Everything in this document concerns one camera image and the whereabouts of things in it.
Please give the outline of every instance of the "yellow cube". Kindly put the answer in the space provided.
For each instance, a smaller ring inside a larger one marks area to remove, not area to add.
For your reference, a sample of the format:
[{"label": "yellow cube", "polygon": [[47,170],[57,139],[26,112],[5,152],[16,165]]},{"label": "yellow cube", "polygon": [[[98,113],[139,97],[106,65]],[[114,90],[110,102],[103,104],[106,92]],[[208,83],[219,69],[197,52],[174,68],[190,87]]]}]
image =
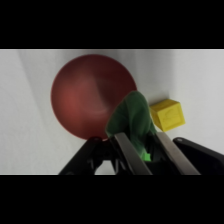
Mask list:
[{"label": "yellow cube", "polygon": [[150,107],[154,124],[162,131],[169,131],[185,124],[183,111],[179,102],[164,100]]}]

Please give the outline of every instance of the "green cloth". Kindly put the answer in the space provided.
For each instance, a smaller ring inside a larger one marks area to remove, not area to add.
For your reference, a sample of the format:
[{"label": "green cloth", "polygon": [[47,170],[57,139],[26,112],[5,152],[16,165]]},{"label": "green cloth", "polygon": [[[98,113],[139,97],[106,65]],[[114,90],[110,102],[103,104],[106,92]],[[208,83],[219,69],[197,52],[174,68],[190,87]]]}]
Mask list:
[{"label": "green cloth", "polygon": [[110,138],[124,132],[144,161],[151,161],[145,149],[146,136],[156,133],[145,97],[138,91],[128,94],[112,114],[106,133]]}]

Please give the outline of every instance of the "white wall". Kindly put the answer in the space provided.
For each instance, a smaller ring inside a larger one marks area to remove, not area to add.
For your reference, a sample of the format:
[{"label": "white wall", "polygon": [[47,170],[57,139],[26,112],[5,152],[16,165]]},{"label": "white wall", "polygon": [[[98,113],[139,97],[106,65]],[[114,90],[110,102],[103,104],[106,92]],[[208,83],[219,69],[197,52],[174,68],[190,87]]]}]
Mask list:
[{"label": "white wall", "polygon": [[224,154],[224,50],[0,50],[0,174],[57,174],[84,143],[57,122],[50,90],[65,63],[89,53],[125,65],[149,104],[181,102],[186,125],[171,138]]}]

